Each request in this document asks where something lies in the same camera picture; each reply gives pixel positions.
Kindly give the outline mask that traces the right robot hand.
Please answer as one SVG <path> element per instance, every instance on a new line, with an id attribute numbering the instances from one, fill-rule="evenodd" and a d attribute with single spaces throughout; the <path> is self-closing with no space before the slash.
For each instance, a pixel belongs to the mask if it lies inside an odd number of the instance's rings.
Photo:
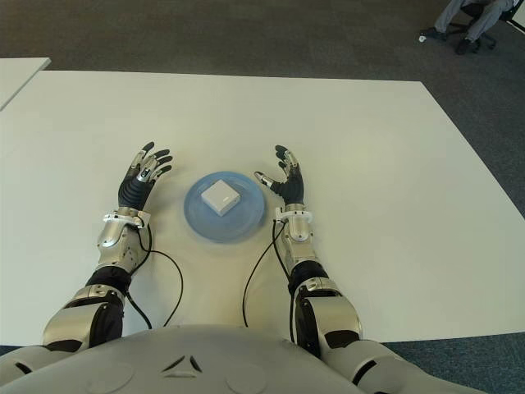
<path id="1" fill-rule="evenodd" d="M 279 159 L 278 166 L 285 173 L 285 180 L 276 181 L 259 171 L 254 173 L 256 179 L 280 196 L 285 205 L 304 204 L 304 180 L 299 161 L 292 151 L 282 145 L 275 146 L 275 155 Z"/>

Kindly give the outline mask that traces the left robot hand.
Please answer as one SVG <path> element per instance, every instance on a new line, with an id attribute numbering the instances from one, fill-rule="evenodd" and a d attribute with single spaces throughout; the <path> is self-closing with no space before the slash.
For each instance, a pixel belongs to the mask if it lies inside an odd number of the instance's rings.
<path id="1" fill-rule="evenodd" d="M 119 208 L 142 210 L 157 180 L 171 170 L 170 150 L 150 153 L 153 148 L 151 141 L 134 156 L 118 189 Z"/>

